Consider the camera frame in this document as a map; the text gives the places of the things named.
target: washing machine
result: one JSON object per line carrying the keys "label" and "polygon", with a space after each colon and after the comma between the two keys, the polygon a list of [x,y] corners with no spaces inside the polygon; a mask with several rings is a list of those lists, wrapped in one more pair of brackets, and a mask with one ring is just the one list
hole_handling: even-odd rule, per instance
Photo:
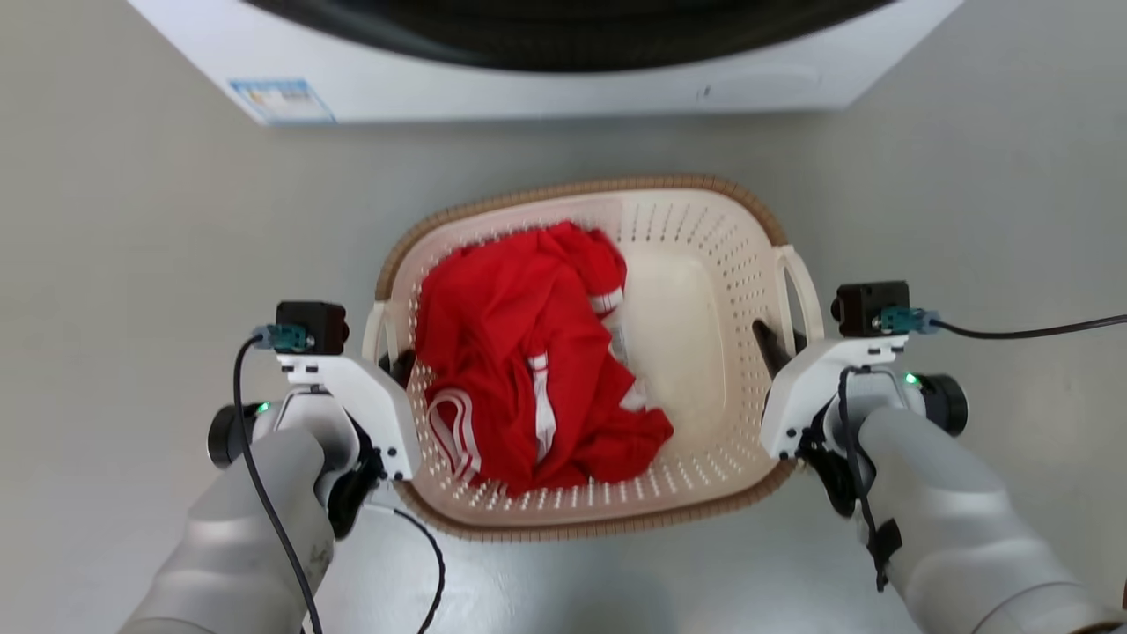
{"label": "washing machine", "polygon": [[840,109],[962,0],[130,0],[264,125]]}

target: white appliance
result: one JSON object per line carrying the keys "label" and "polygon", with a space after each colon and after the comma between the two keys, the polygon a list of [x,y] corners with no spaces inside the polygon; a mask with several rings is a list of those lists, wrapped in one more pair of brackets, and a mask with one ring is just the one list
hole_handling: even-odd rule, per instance
{"label": "white appliance", "polygon": [[749,52],[577,74],[429,61],[239,0],[130,1],[264,125],[844,108],[962,3],[900,0]]}

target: blue and white sticker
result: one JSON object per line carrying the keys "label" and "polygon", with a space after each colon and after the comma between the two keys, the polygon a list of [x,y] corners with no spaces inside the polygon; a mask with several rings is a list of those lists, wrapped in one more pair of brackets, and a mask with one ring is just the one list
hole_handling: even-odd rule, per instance
{"label": "blue and white sticker", "polygon": [[332,111],[304,79],[232,80],[231,89],[266,123],[336,123]]}

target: gray floor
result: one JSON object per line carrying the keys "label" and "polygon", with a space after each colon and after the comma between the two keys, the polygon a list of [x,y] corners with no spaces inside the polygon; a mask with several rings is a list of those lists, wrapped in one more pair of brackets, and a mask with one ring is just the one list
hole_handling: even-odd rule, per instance
{"label": "gray floor", "polygon": [[[704,171],[757,191],[819,289],[906,277],[951,322],[1127,306],[1127,3],[970,0],[853,109],[724,118],[264,130],[122,0],[0,6],[5,632],[113,632],[214,477],[234,346],[281,297],[358,319],[442,206],[560,180]],[[920,341],[969,386],[965,443],[1085,582],[1127,578],[1127,330]],[[251,396],[282,385],[268,359]],[[746,512],[547,546],[443,539],[435,632],[913,632],[853,527],[792,480]],[[365,517],[328,632],[414,632],[426,544]]]}

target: brown basket rim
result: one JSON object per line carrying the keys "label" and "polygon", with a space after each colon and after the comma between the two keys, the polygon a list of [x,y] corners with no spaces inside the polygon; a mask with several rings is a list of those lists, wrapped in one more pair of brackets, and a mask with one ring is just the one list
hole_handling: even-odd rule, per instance
{"label": "brown basket rim", "polygon": [[[783,245],[787,242],[787,234],[774,214],[754,194],[744,187],[719,178],[717,176],[703,175],[674,175],[674,176],[631,176],[624,178],[609,178],[603,180],[587,180],[566,185],[554,185],[539,187],[524,191],[516,191],[500,196],[494,196],[482,200],[461,204],[444,208],[437,213],[423,218],[392,247],[391,252],[384,260],[380,270],[380,277],[375,285],[376,301],[385,301],[391,296],[391,285],[399,271],[399,267],[407,253],[415,244],[434,229],[456,222],[465,217],[497,211],[509,206],[534,203],[551,198],[576,196],[583,194],[597,194],[601,191],[620,191],[632,189],[704,189],[716,191],[727,196],[747,209],[758,221],[766,232],[773,245]],[[713,516],[730,514],[749,507],[767,495],[774,493],[782,486],[782,483],[795,472],[793,461],[783,461],[760,482],[736,493],[699,502],[687,507],[680,507],[668,511],[633,516],[628,518],[616,518],[588,523],[576,523],[554,526],[535,527],[489,527],[471,526],[456,520],[452,520],[436,511],[423,499],[410,482],[394,483],[396,491],[403,500],[403,503],[416,516],[438,530],[462,539],[472,542],[548,542],[558,539],[580,539],[588,537],[601,537],[606,535],[619,535],[623,533],[635,533],[649,530],[686,521],[695,521]]]}

